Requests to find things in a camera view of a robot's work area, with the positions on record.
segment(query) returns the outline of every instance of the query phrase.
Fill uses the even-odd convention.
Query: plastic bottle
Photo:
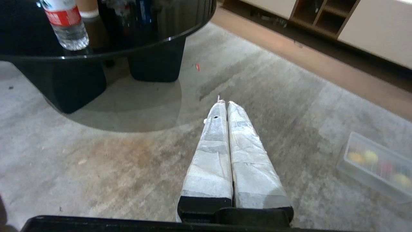
[[[40,2],[63,48],[76,51],[89,45],[89,37],[75,0],[41,0]]]

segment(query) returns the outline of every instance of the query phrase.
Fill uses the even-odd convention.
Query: white cabinet
[[[411,39],[412,4],[399,0],[361,0],[338,37],[412,69]]]
[[[296,0],[241,0],[268,12],[289,19]]]

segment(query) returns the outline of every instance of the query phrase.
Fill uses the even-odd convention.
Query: gray carpet
[[[351,131],[412,158],[412,124],[214,24],[188,38],[179,81],[111,71],[121,78],[72,115],[51,108],[11,64],[0,69],[0,194],[18,229],[39,214],[174,220],[217,95],[248,112],[292,200],[293,226],[412,226],[410,205],[335,168]]]

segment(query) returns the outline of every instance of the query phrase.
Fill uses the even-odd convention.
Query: red bottle label
[[[50,23],[56,26],[72,26],[82,20],[74,0],[40,1]]]

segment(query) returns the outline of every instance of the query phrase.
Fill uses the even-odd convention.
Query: glossy black tabletop
[[[38,0],[1,0],[0,60],[103,60],[127,56],[192,34],[211,19],[216,9],[216,0],[122,2],[127,4],[127,14],[116,13],[99,2],[100,16],[83,19],[89,46],[73,52],[60,46]]]

